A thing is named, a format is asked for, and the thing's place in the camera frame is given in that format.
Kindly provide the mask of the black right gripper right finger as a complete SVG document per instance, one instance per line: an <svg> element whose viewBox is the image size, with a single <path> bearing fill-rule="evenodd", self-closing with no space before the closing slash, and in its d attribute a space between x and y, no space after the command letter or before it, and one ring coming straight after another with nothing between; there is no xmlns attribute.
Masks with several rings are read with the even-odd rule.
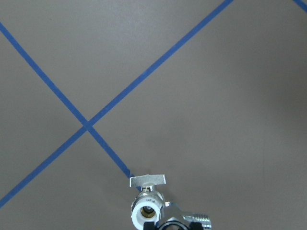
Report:
<svg viewBox="0 0 307 230"><path fill-rule="evenodd" d="M203 230L203 226L199 222L191 222L190 223L190 229L191 230Z"/></svg>

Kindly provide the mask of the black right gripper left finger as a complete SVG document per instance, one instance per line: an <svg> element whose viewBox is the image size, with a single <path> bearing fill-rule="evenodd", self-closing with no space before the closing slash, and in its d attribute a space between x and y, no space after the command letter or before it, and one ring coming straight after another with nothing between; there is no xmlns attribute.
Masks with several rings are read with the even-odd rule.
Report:
<svg viewBox="0 0 307 230"><path fill-rule="evenodd" d="M143 230L154 230L154 223L153 222L145 222L143 224Z"/></svg>

